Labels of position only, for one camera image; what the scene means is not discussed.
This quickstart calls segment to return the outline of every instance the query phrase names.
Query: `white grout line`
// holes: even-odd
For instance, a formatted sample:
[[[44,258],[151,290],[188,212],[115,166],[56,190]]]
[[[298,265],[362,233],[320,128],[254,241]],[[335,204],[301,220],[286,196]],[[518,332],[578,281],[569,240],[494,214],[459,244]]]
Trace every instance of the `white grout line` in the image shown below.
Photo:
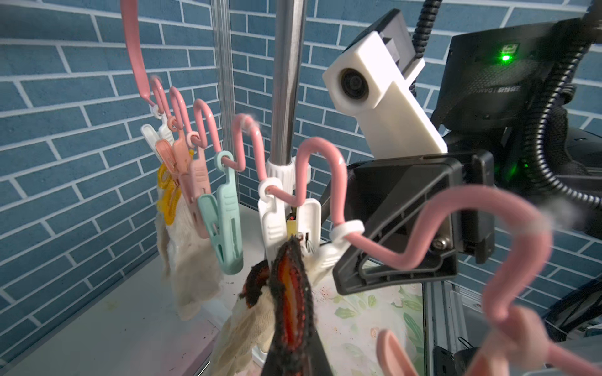
[[[471,265],[471,264],[465,263],[464,261],[460,261],[460,263],[461,263],[461,264],[464,264],[464,265],[466,265],[466,266],[468,266],[468,267],[474,268],[474,269],[476,269],[476,270],[482,271],[482,272],[484,272],[484,273],[487,273],[487,274],[489,274],[490,276],[493,276],[493,275],[494,275],[494,273],[492,273],[492,272],[490,272],[490,271],[488,271],[488,270],[485,270],[485,269],[479,268],[479,267],[477,267],[477,266],[475,266],[475,265]],[[539,276],[539,277],[540,277],[541,279],[544,279],[544,280],[548,281],[548,282],[552,282],[552,283],[555,283],[555,284],[557,284],[557,285],[561,285],[561,286],[564,286],[564,287],[566,287],[566,288],[569,288],[569,289],[575,290],[575,288],[574,288],[574,287],[572,287],[572,286],[569,286],[569,285],[565,285],[564,283],[561,283],[561,282],[558,282],[558,281],[555,281],[555,280],[552,280],[552,279],[548,279],[548,278],[546,278],[546,277],[543,277],[543,276]],[[528,288],[530,288],[530,289],[532,289],[532,290],[534,290],[534,291],[540,292],[540,293],[542,293],[542,294],[544,294],[544,295],[548,295],[548,296],[550,296],[550,297],[556,298],[556,299],[558,299],[558,300],[562,299],[562,297],[557,297],[557,296],[555,296],[555,295],[553,295],[553,294],[550,294],[549,292],[545,292],[545,291],[541,291],[541,290],[539,290],[539,289],[533,288],[532,286],[528,286]]]
[[[519,297],[520,297],[520,298],[523,298],[523,299],[525,299],[525,297],[526,297],[527,295],[529,295],[529,294],[530,294],[532,291],[533,291],[533,290],[531,290],[531,289],[526,289],[526,291],[525,291],[525,292],[523,292],[523,294],[522,294],[522,295],[519,295]]]
[[[594,118],[593,117],[588,117],[587,119],[585,119],[585,121],[583,122],[583,124],[581,124],[581,126],[579,126],[579,129],[585,129],[587,128],[587,126],[592,122]]]
[[[131,262],[129,262],[127,265],[124,266],[127,267],[128,265],[134,263],[139,257],[141,257],[141,255],[139,255],[138,257],[136,257],[134,260],[132,260]],[[101,268],[105,267],[106,265],[108,265],[110,262],[112,262],[113,260],[107,262],[105,265],[101,266]],[[120,269],[118,272],[113,273],[112,275],[110,275],[108,278],[106,278],[105,280],[101,281],[98,286],[102,286],[103,283],[105,283],[107,280],[109,280],[110,278],[112,278],[115,274],[120,273],[123,270]],[[49,300],[48,302],[46,302],[44,305],[40,306],[39,308],[37,308],[35,311],[31,312],[30,315],[33,316],[35,313],[39,312],[40,310],[42,310],[44,307],[46,307],[47,305],[51,304],[53,301],[55,301],[56,299],[58,299],[59,297],[61,297],[62,295],[64,295],[67,291],[70,291],[71,289],[73,289],[75,286],[77,286],[77,283],[74,284],[73,286],[71,286],[69,289],[63,291],[60,295],[54,297],[53,299]],[[70,307],[72,307],[74,304],[76,304],[77,302],[79,302],[80,300],[84,299],[86,296],[88,296],[88,294],[90,294],[93,290],[88,291],[88,293],[86,293],[85,295],[83,295],[82,297],[80,297],[79,299],[77,299],[76,301],[74,301],[73,303],[71,303],[69,306],[67,306],[65,309],[61,310],[60,312],[58,312],[56,315],[54,315],[52,318],[50,318],[47,322],[52,321],[54,318],[58,317],[59,315],[61,315],[63,312],[65,312],[67,309],[69,309]],[[17,323],[13,324],[10,328],[6,329],[3,333],[6,333],[8,331],[10,331],[12,328],[14,328],[15,326],[19,325],[21,322],[23,322],[25,319],[27,319],[28,317],[25,317],[21,320],[19,320]],[[13,349],[15,346],[19,345],[22,341],[24,341],[26,338],[28,338],[31,334],[29,334],[28,336],[26,336],[25,338],[21,339],[19,342],[15,343],[13,346],[11,346],[10,348],[8,348],[6,351],[4,351],[1,355],[3,356],[4,354],[6,354],[7,352],[9,352],[11,349]]]
[[[429,90],[429,94],[427,94],[426,99],[424,100],[424,105],[422,106],[422,109],[426,109],[426,107],[429,105],[430,98],[433,96],[433,91],[435,91],[435,89]]]
[[[119,198],[119,202],[124,202],[125,200],[123,199],[123,196],[121,195],[121,191],[118,189],[115,190],[115,192],[117,193],[117,197]]]
[[[67,58],[65,57],[65,53],[63,52],[63,48],[61,46],[57,46],[58,56],[61,58],[63,62],[63,67],[67,73],[71,73],[71,68],[69,67],[69,63],[67,62]]]
[[[38,321],[37,318],[34,317],[34,315],[28,315],[27,318],[33,322],[38,328],[42,326],[42,323],[40,321]]]
[[[19,196],[21,196],[22,199],[27,198],[27,193],[25,193],[23,188],[21,188],[21,184],[19,184],[15,178],[11,177],[8,179],[8,181],[13,185],[14,190],[17,191],[17,193],[19,194]]]
[[[105,47],[105,48],[126,48],[123,42],[82,42],[78,40],[57,40],[57,39],[19,39],[19,38],[0,38],[0,45],[25,45],[25,46],[58,46],[58,47]],[[215,51],[215,47],[209,46],[187,46],[187,45],[140,45],[143,49],[194,49]]]
[[[96,228],[96,231],[98,231],[98,233],[102,232],[101,227],[98,226],[98,222],[96,221],[95,218],[92,218],[92,224],[94,225],[94,227]]]
[[[184,20],[184,6],[182,5],[181,1],[178,1],[178,3],[180,4],[180,15],[182,16],[182,23],[186,23],[186,21]]]
[[[307,59],[308,63],[311,64],[311,57],[314,54],[314,47],[313,46],[309,46],[309,57]]]
[[[50,151],[52,152],[52,154],[54,155],[54,158],[57,159],[57,161],[60,161],[61,155],[58,153],[57,148],[54,146],[54,143],[52,142],[52,140],[46,140],[46,144],[48,145],[48,147],[50,148]]]
[[[132,215],[131,215],[131,217],[133,217],[133,216],[135,216],[135,215],[137,215],[137,214],[139,214],[139,213],[141,213],[141,212],[145,211],[146,209],[148,209],[148,208],[149,208],[149,207],[151,207],[151,206],[152,206],[152,205],[149,205],[149,206],[147,206],[147,207],[143,208],[142,210],[140,210],[140,211],[138,211],[138,212],[136,212],[136,213],[132,214]],[[95,254],[93,254],[93,255],[89,256],[87,259],[84,259],[84,260],[82,260],[82,261],[79,263],[79,265],[82,265],[82,264],[86,263],[88,260],[90,260],[91,258],[95,257],[95,256],[96,256],[96,255],[98,255],[99,253],[102,253],[102,252],[103,252],[104,250],[106,250],[108,247],[111,247],[112,245],[114,245],[114,244],[116,244],[116,243],[120,242],[121,240],[125,239],[127,236],[131,235],[133,231],[140,229],[141,227],[143,227],[143,226],[145,226],[145,225],[149,224],[149,223],[150,223],[151,221],[153,221],[153,220],[147,221],[147,222],[145,222],[145,223],[141,224],[139,227],[131,229],[131,230],[130,230],[130,232],[128,232],[126,235],[123,235],[121,238],[119,238],[119,239],[117,239],[117,240],[113,241],[113,242],[112,242],[110,245],[108,245],[107,247],[103,248],[102,250],[99,250],[99,251],[98,251],[98,252],[96,252]],[[117,224],[113,225],[112,227],[109,227],[107,230],[105,230],[105,232],[104,232],[104,233],[106,233],[107,231],[110,231],[111,229],[113,229],[113,228],[115,228],[116,226],[118,226],[118,225],[120,225],[120,224],[124,223],[125,221],[128,221],[128,219],[125,219],[125,220],[123,220],[123,221],[121,221],[121,222],[118,222]],[[86,239],[86,241],[85,241],[85,242],[83,242],[82,244],[78,244],[78,245],[76,245],[76,246],[74,246],[74,247],[72,247],[72,248],[70,248],[70,249],[68,249],[68,250],[66,250],[66,251],[64,251],[64,252],[62,252],[61,254],[59,254],[59,255],[57,255],[57,256],[55,256],[55,257],[53,257],[52,259],[50,259],[50,260],[46,261],[45,263],[43,263],[43,264],[41,264],[41,265],[38,265],[38,266],[36,266],[36,267],[35,267],[35,268],[33,268],[32,270],[29,270],[29,271],[27,271],[26,273],[23,273],[23,274],[22,274],[22,275],[20,275],[19,277],[17,277],[17,278],[15,278],[14,280],[12,280],[12,281],[8,282],[8,283],[7,283],[6,285],[4,285],[2,288],[6,288],[7,286],[11,286],[11,285],[15,284],[16,282],[18,282],[18,281],[20,281],[20,280],[22,280],[22,279],[26,278],[27,276],[29,276],[29,275],[31,275],[31,274],[33,274],[33,273],[35,273],[37,270],[39,270],[39,269],[41,269],[41,268],[43,268],[43,267],[47,266],[48,264],[51,264],[52,262],[56,261],[57,259],[59,259],[59,258],[61,258],[61,257],[63,257],[63,256],[66,256],[66,255],[67,255],[67,254],[69,254],[69,253],[70,253],[72,250],[74,250],[74,249],[76,249],[76,248],[78,248],[78,247],[82,246],[83,244],[85,244],[85,243],[87,243],[87,242],[91,241],[92,239],[95,239],[95,238],[97,238],[97,237],[101,236],[102,234],[103,234],[103,233],[96,234],[95,236],[92,236],[91,238],[89,238],[89,239]],[[61,274],[61,275],[59,275],[59,276],[56,276],[54,279],[52,279],[52,280],[48,281],[48,282],[47,282],[47,283],[45,283],[44,285],[42,285],[42,286],[39,286],[37,289],[35,289],[35,290],[31,291],[31,292],[30,292],[28,295],[26,295],[26,296],[22,297],[21,299],[19,299],[19,301],[16,301],[16,303],[18,303],[18,302],[20,302],[20,301],[22,301],[22,300],[24,300],[24,299],[27,299],[27,298],[28,298],[29,296],[31,296],[32,294],[35,294],[36,292],[38,292],[39,290],[43,289],[44,287],[46,287],[46,286],[47,286],[47,285],[49,285],[50,283],[54,282],[56,279],[59,279],[59,278],[60,278],[61,276],[63,276],[65,273],[68,273],[69,271],[72,271],[72,270],[73,270],[73,268],[71,268],[71,269],[69,269],[69,270],[65,271],[64,273],[62,273],[62,274]]]
[[[165,45],[165,36],[163,35],[163,24],[159,23],[159,34],[161,34],[161,44]]]
[[[17,233],[17,232],[20,232],[20,231],[22,231],[22,230],[26,229],[27,227],[30,227],[30,226],[32,226],[33,224],[39,223],[39,221],[43,221],[43,220],[46,220],[46,219],[48,219],[48,218],[52,218],[52,217],[54,217],[55,215],[58,215],[58,214],[61,214],[61,213],[63,213],[63,212],[66,212],[66,211],[68,211],[68,210],[71,210],[71,209],[73,209],[73,208],[75,208],[75,207],[77,207],[77,206],[79,206],[79,205],[81,205],[81,204],[83,204],[83,203],[85,203],[85,202],[89,202],[89,201],[91,201],[91,200],[93,200],[93,199],[95,199],[95,198],[98,198],[98,197],[102,196],[103,194],[106,194],[106,193],[108,193],[108,192],[110,192],[110,191],[112,191],[112,190],[114,190],[114,189],[116,189],[116,188],[120,188],[120,187],[122,187],[122,186],[124,186],[124,185],[126,185],[126,184],[128,184],[128,183],[134,182],[134,181],[136,181],[136,180],[138,180],[138,179],[141,179],[141,178],[143,178],[143,177],[145,177],[145,176],[147,176],[147,175],[149,175],[149,174],[154,174],[154,173],[157,173],[157,170],[156,170],[156,169],[155,169],[155,170],[152,170],[152,171],[149,171],[149,172],[148,172],[147,174],[145,174],[145,175],[142,175],[142,176],[136,176],[135,178],[133,178],[133,179],[130,179],[130,180],[128,180],[128,181],[126,181],[126,182],[124,182],[124,183],[121,183],[121,184],[118,184],[118,185],[116,185],[116,186],[113,186],[113,187],[109,188],[108,190],[106,190],[106,191],[104,191],[104,192],[101,192],[101,193],[99,193],[99,194],[95,194],[95,195],[93,195],[93,196],[90,196],[90,197],[88,197],[88,198],[87,198],[85,201],[79,201],[79,202],[76,202],[76,203],[74,203],[74,204],[72,204],[72,205],[66,206],[65,208],[59,209],[59,210],[57,210],[57,211],[55,211],[55,212],[53,212],[53,213],[50,213],[50,214],[48,214],[48,215],[45,215],[44,217],[42,217],[42,218],[39,218],[39,219],[37,219],[37,220],[35,220],[35,221],[32,221],[32,222],[30,222],[30,223],[27,223],[27,224],[24,224],[23,226],[19,226],[19,227],[17,227],[16,229],[13,229],[13,230],[7,231],[7,232],[5,232],[5,233],[3,233],[3,234],[1,234],[1,235],[0,235],[0,239],[4,239],[4,238],[6,238],[6,237],[8,237],[8,236],[14,235],[15,233]],[[73,184],[73,183],[75,183],[75,182],[69,182],[69,183],[65,184],[63,188],[65,188],[65,187],[67,187],[67,186],[70,186],[70,185],[71,185],[71,184]]]
[[[197,5],[198,7],[209,8],[211,9],[211,4],[204,4],[202,2],[197,2],[194,0],[180,0],[181,2],[185,2],[186,4]]]
[[[23,99],[25,106],[27,106],[27,108],[34,108],[34,105],[33,105],[33,103],[31,103],[31,100],[29,99],[29,96],[25,92],[25,89],[23,88],[23,85],[21,84],[21,82],[14,81],[13,84],[17,88],[17,91],[19,92],[21,99]]]
[[[27,0],[2,0],[2,3],[8,4],[8,5],[18,5],[20,7],[26,7],[26,8],[60,10],[60,11],[67,11],[67,12],[71,12],[71,13],[93,14],[95,16],[121,19],[120,13],[114,13],[114,12],[102,11],[102,10],[94,10],[94,9],[90,9],[90,8],[78,8],[78,7],[71,7],[71,6],[66,6],[66,5],[50,4],[47,2],[38,3],[38,2],[32,2],[32,1],[27,1]],[[150,18],[150,17],[143,17],[143,16],[138,16],[138,21],[148,22],[148,23],[164,23],[166,25],[185,26],[187,28],[194,28],[194,29],[213,30],[213,29],[211,29],[210,26],[189,24],[189,23],[169,21],[169,20],[163,20],[163,19],[158,20],[158,19],[154,19],[154,18]]]
[[[589,242],[587,242],[587,244],[585,244],[584,246],[581,247],[581,249],[579,251],[577,251],[577,254],[582,254],[585,250],[587,250],[589,248],[590,245],[592,245],[594,243],[594,241],[590,240]]]
[[[140,163],[139,159],[136,162],[138,163],[138,169],[140,170],[140,175],[144,175],[144,170],[142,169],[142,163]]]
[[[77,266],[77,263],[75,262],[75,260],[73,259],[73,257],[69,253],[65,255],[65,258],[67,260],[69,260],[69,262],[71,263],[72,267],[76,267]]]
[[[551,277],[551,276],[553,276],[554,274],[558,273],[560,270],[562,270],[562,269],[560,269],[560,268],[556,268],[556,269],[554,269],[554,270],[553,270],[553,271],[552,271],[550,274],[548,274],[546,277],[547,277],[547,278],[550,278],[550,277]]]
[[[48,224],[48,222],[41,221],[40,224],[48,232],[48,235],[50,235],[50,236],[56,236],[56,233],[54,232],[54,230],[52,230],[52,228],[50,227],[50,225]]]
[[[342,33],[342,31],[343,31],[343,25],[339,25],[339,32],[338,32],[338,35],[337,35],[337,46],[341,45],[341,33]]]
[[[261,16],[261,17],[269,17],[269,18],[276,18],[276,15],[274,13],[263,13],[263,12],[254,12],[254,11],[246,11],[246,10],[234,10],[234,9],[230,9],[230,14],[248,14],[249,16]]]
[[[202,67],[175,67],[175,68],[148,68],[146,69],[146,73],[165,73],[166,71],[169,72],[179,72],[182,70],[199,70],[199,69],[215,69],[216,66],[212,65],[212,66],[202,66]],[[44,73],[44,74],[40,74],[40,75],[14,75],[14,76],[0,76],[0,82],[13,82],[15,80],[17,81],[38,81],[38,80],[46,80],[46,79],[69,79],[69,78],[87,78],[87,77],[98,77],[98,76],[108,76],[108,75],[113,75],[113,76],[120,76],[120,75],[131,75],[132,71],[131,70],[99,70],[99,71],[94,71],[94,72],[73,72],[73,73]],[[210,84],[203,84],[203,85],[195,85],[192,86],[194,88],[200,88],[200,87],[207,87],[207,86],[211,86],[211,85],[215,85],[215,82],[212,82]],[[136,98],[138,97],[139,94],[125,94],[125,95],[121,95],[119,96],[122,99],[129,99],[129,98]],[[104,102],[111,102],[111,100],[114,100],[113,97],[106,97],[106,98],[100,98],[100,99],[90,99],[90,100],[83,100],[81,102],[69,102],[69,103],[61,103],[58,105],[49,105],[49,106],[39,106],[39,108],[43,108],[43,109],[50,109],[50,108],[64,108],[65,106],[74,106],[74,104],[97,104],[97,103],[104,103]]]
[[[117,86],[115,86],[115,80],[113,79],[113,75],[109,75],[109,81],[111,82],[111,88],[113,89],[113,94],[115,97],[119,96],[119,92],[117,91]]]
[[[94,31],[96,32],[96,38],[98,38],[98,41],[102,43],[101,30],[99,29],[98,23],[96,22],[96,16],[94,14],[91,14],[90,18],[92,19],[92,26],[94,26]]]
[[[17,171],[17,172],[8,174],[8,175],[4,175],[4,176],[0,177],[0,181],[7,180],[7,179],[9,179],[11,177],[19,177],[19,176],[27,175],[27,174],[30,174],[32,172],[44,170],[44,169],[49,168],[49,167],[58,166],[58,165],[61,165],[63,163],[66,163],[66,162],[74,161],[76,159],[81,159],[81,158],[84,158],[86,156],[90,156],[90,155],[97,154],[99,152],[103,152],[105,150],[110,150],[110,149],[114,149],[114,148],[119,147],[119,146],[133,144],[136,141],[140,141],[140,140],[144,140],[144,137],[140,136],[140,137],[133,138],[131,140],[120,141],[118,143],[114,143],[114,144],[111,144],[111,145],[107,145],[107,146],[101,147],[100,149],[91,150],[89,152],[85,152],[85,153],[82,153],[82,154],[77,154],[77,155],[73,155],[73,156],[70,156],[70,157],[67,157],[67,158],[63,158],[60,161],[52,161],[52,162],[49,162],[49,163],[44,163],[44,164],[40,164],[40,165],[37,165],[37,166],[34,166],[34,167],[26,168],[26,169],[21,170],[21,171]],[[148,154],[145,154],[145,156],[148,156],[148,155],[151,155],[151,154],[154,154],[154,153],[152,151],[150,151]],[[135,160],[140,159],[140,158],[142,158],[142,156],[140,156],[138,158],[132,158],[128,162],[134,162]],[[97,171],[97,172],[95,172],[93,174],[87,175],[86,177],[98,176],[103,171],[106,171],[106,170]],[[83,181],[83,180],[85,180],[85,177],[81,177],[81,178],[75,179],[73,181],[74,182],[76,182],[76,181],[80,182],[80,181]]]
[[[88,113],[85,111],[84,105],[79,105],[79,109],[81,110],[81,113],[84,116],[85,124],[88,126],[88,128],[92,128],[92,122],[88,117]]]
[[[514,11],[514,7],[508,8],[506,15],[504,15],[504,18],[501,20],[500,29],[506,27],[506,24],[508,23],[508,20],[510,19],[510,16],[512,15],[512,11]]]
[[[101,150],[99,152],[99,154],[101,155],[102,163],[105,166],[105,168],[109,168],[109,163],[107,162],[107,159],[105,158],[105,153]]]
[[[129,123],[125,122],[125,132],[128,134],[128,138],[132,139],[132,132],[129,130]]]
[[[602,82],[594,81],[592,79],[583,79],[583,78],[573,78],[575,84],[594,86],[594,87],[602,87]]]
[[[84,201],[85,200],[84,196],[81,194],[81,191],[77,187],[77,184],[71,185],[71,188],[73,188],[73,190],[75,192],[75,195],[77,196],[77,198],[79,199],[79,201]]]
[[[16,301],[15,299],[13,299],[12,296],[10,296],[3,289],[0,289],[0,297],[2,297],[4,300],[6,300],[10,306],[12,306],[15,303],[15,301]]]

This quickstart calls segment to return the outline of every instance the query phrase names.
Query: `pink wavy hanger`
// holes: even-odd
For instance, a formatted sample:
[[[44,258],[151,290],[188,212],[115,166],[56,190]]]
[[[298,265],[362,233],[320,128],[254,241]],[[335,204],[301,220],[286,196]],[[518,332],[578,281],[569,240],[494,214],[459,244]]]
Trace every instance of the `pink wavy hanger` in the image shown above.
[[[121,18],[123,22],[123,33],[125,35],[125,46],[128,49],[129,61],[134,71],[134,79],[140,97],[151,107],[155,103],[151,100],[151,88],[146,76],[142,49],[140,48],[140,27],[138,25],[138,0],[121,0]]]
[[[167,117],[170,117],[172,113],[169,111],[169,103],[167,102],[167,97],[165,96],[165,90],[163,90],[163,85],[161,85],[161,80],[157,76],[152,76],[150,78],[150,82],[152,92],[157,100],[159,113],[161,115],[165,114]]]
[[[235,131],[237,132],[235,139],[237,139],[241,133],[240,128],[235,129]],[[256,158],[263,156],[263,145],[253,145]],[[344,202],[347,192],[347,166],[341,152],[323,138],[309,138],[299,146],[295,171],[297,182],[295,196],[275,186],[267,187],[266,193],[273,194],[291,206],[298,207],[302,205],[306,197],[307,165],[309,157],[315,152],[321,153],[326,158],[332,172],[330,212],[334,225],[339,226],[345,222]],[[258,161],[257,170],[258,176],[260,176],[259,179],[264,180],[266,176],[265,165]],[[557,366],[563,372],[574,376],[601,376],[602,370],[552,343],[545,335],[545,331],[543,336],[540,335],[541,330],[537,334],[536,329],[533,328],[534,325],[532,325],[533,320],[535,320],[533,319],[534,316],[541,325],[536,313],[522,307],[511,306],[517,294],[543,269],[545,261],[550,257],[552,246],[549,222],[536,207],[522,198],[483,185],[464,185],[447,189],[424,205],[414,224],[406,251],[402,254],[376,244],[358,233],[349,234],[346,239],[357,248],[393,268],[411,270],[417,267],[424,258],[436,231],[445,218],[452,212],[462,209],[478,209],[498,215],[513,230],[511,232],[514,234],[512,249],[515,251],[510,252],[508,258],[489,281],[483,293],[485,316],[501,335],[509,338],[510,342],[506,342],[506,347],[514,349],[514,351],[498,351],[496,353],[497,357],[491,357],[487,353],[483,353],[483,356],[487,359],[511,359],[517,360],[519,363],[521,361],[525,363],[525,358],[520,358],[516,354],[517,349],[522,351],[527,348],[534,351],[534,348],[543,347],[545,351],[541,354],[543,354],[542,357],[545,361]],[[482,375],[483,373],[479,372],[484,369],[476,369],[473,375]],[[492,376],[503,374],[491,373]]]

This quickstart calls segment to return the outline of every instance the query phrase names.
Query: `white plastic ring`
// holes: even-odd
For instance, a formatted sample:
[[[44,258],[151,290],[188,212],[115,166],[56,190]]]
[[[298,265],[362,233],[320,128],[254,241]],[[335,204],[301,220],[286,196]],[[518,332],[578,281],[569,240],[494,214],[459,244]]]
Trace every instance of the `white plastic ring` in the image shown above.
[[[161,120],[161,114],[159,113],[159,105],[154,105],[151,109],[150,109],[150,113],[153,114],[153,116],[159,120]]]
[[[277,177],[268,177],[266,180],[259,183],[259,198],[263,202],[268,202],[274,197],[273,195],[268,196],[265,192],[265,189],[272,185],[274,185],[276,188],[282,189],[282,182]]]
[[[330,232],[330,240],[335,243],[342,240],[345,236],[350,233],[359,232],[362,235],[365,231],[364,223],[361,220],[347,221],[343,224],[333,227]]]

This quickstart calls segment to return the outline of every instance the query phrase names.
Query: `clothespin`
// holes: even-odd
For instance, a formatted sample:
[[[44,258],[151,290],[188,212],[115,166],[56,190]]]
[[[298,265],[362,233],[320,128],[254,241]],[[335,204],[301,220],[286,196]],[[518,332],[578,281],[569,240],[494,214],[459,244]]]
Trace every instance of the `clothespin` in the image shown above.
[[[265,256],[271,266],[280,246],[287,241],[288,232],[285,203],[272,195],[268,196],[265,193],[268,186],[282,189],[282,182],[277,177],[268,177],[259,183],[258,187],[259,201],[257,202],[257,208],[264,239]]]
[[[297,234],[301,235],[301,252],[304,256],[316,251],[322,234],[322,205],[316,199],[306,199],[297,208]]]
[[[193,148],[194,146],[197,146],[197,142],[200,142],[197,141],[197,139],[199,139],[199,133],[193,132],[190,127],[190,119],[188,118],[186,103],[184,102],[182,94],[179,92],[179,90],[172,86],[169,89],[169,96],[172,100],[173,113],[177,121],[178,139],[173,143],[173,153],[176,159],[176,166],[178,167],[178,179],[182,189],[182,195],[184,196],[184,200],[188,206],[188,211],[192,216],[194,228],[197,234],[201,238],[207,239],[209,238],[209,232],[196,202],[200,195],[195,195],[195,187],[190,174],[191,168],[197,169],[194,172],[196,174],[196,178],[198,178],[199,174],[202,175],[203,171],[206,174],[207,167],[205,163],[205,152],[198,148],[198,159],[192,159],[190,156],[188,148]],[[188,130],[188,135],[184,134],[184,128]],[[211,192],[211,187],[209,186],[208,181],[209,176],[207,175],[205,178],[206,184],[204,185],[203,191]]]
[[[224,166],[224,156],[230,160],[234,156],[231,152],[221,151],[215,157],[217,169],[226,172],[226,183],[217,189],[217,199],[212,194],[204,194],[198,198],[197,204],[220,268],[225,274],[233,275],[243,269],[243,240],[235,171]]]

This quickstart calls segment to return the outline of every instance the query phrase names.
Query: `blue brick wallpaper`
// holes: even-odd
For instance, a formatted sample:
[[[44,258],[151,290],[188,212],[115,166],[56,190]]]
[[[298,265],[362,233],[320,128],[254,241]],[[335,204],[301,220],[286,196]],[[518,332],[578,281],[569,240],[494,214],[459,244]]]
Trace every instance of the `blue brick wallpaper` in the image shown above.
[[[207,2],[140,0],[139,13],[148,73],[219,122]],[[140,126],[161,123],[120,18],[119,0],[0,4],[0,368],[157,253],[159,163]]]
[[[418,77],[419,103],[428,114],[435,108],[452,36],[506,25],[579,17],[588,4],[589,0],[455,0],[452,4],[444,1],[426,50],[426,67]],[[254,114],[261,122],[267,156],[272,123],[275,5],[275,0],[230,0],[236,111]],[[411,26],[409,30],[413,31],[421,5],[420,0],[308,0],[293,140],[295,148],[305,138],[320,136],[337,144],[348,164],[372,157],[355,119],[334,109],[321,75],[360,31],[394,7],[401,9],[406,23]],[[598,45],[592,47],[580,65],[574,80],[578,86],[577,95],[568,105],[571,126],[598,135],[602,135],[600,67],[602,47]],[[251,159],[253,147],[247,143],[245,148],[250,168],[239,176],[240,200],[256,208],[258,182]],[[309,195],[319,198],[330,180],[330,171],[320,156],[314,155],[310,162]],[[327,222],[323,238],[328,238],[331,228],[332,223]],[[602,242],[599,239],[558,231],[554,240],[550,262],[520,296],[523,304],[538,312],[602,274]],[[455,282],[481,292],[508,253],[509,236],[501,227],[496,230],[496,243],[497,250],[485,265],[477,266],[471,257],[462,259],[461,273]]]

